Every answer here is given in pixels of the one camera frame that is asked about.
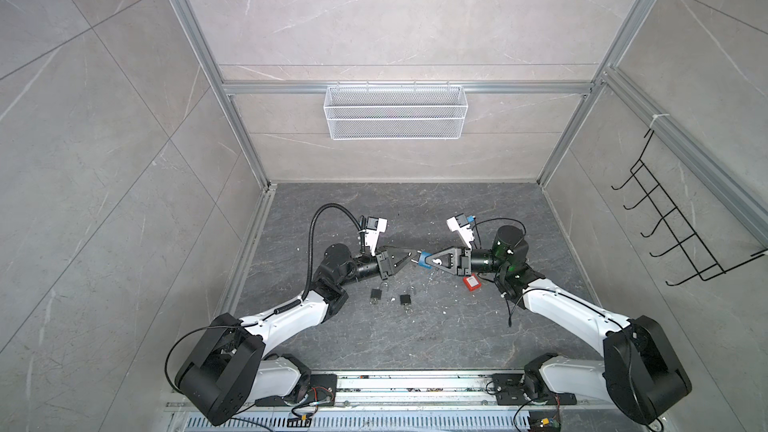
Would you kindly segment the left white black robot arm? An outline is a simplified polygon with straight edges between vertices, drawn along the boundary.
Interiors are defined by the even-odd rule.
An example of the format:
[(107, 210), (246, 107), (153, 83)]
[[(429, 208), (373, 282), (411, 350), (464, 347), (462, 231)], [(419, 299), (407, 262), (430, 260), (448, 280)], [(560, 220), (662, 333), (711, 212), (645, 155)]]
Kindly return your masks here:
[(335, 316), (348, 299), (345, 284), (386, 280), (415, 255), (413, 250), (386, 247), (376, 255), (355, 257), (344, 244), (329, 246), (310, 276), (306, 295), (255, 315), (216, 317), (181, 365), (174, 386), (215, 426), (247, 403), (267, 398), (302, 401), (309, 394), (310, 370), (295, 357), (272, 351)]

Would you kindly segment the red padlock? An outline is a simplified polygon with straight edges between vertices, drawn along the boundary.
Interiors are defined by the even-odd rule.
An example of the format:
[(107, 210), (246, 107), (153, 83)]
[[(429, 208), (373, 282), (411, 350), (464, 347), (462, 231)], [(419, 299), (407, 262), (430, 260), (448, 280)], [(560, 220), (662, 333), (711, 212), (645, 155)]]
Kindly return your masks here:
[(464, 277), (463, 282), (470, 292), (473, 292), (482, 286), (480, 279), (474, 274)]

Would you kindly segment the blue padlock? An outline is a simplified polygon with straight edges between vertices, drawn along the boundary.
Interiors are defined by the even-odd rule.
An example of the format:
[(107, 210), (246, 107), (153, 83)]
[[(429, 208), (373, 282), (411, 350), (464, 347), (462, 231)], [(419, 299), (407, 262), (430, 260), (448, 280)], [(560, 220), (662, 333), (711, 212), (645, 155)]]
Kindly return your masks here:
[(420, 251), (418, 254), (418, 258), (414, 260), (414, 263), (420, 267), (430, 269), (431, 265), (428, 263), (429, 256), (430, 256), (430, 253)]

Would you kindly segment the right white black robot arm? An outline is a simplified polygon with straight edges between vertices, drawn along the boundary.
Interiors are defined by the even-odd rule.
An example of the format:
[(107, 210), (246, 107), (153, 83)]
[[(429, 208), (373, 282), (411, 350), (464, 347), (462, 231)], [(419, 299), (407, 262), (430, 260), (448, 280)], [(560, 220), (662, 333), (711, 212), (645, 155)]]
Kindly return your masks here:
[(649, 426), (689, 395), (692, 382), (663, 327), (645, 315), (629, 318), (566, 291), (527, 262), (525, 232), (498, 228), (487, 249), (473, 245), (469, 226), (458, 227), (461, 247), (421, 253), (423, 266), (469, 281), (491, 275), (508, 305), (543, 316), (581, 339), (597, 360), (543, 354), (529, 362), (521, 386), (529, 403), (570, 393), (612, 402), (632, 421)]

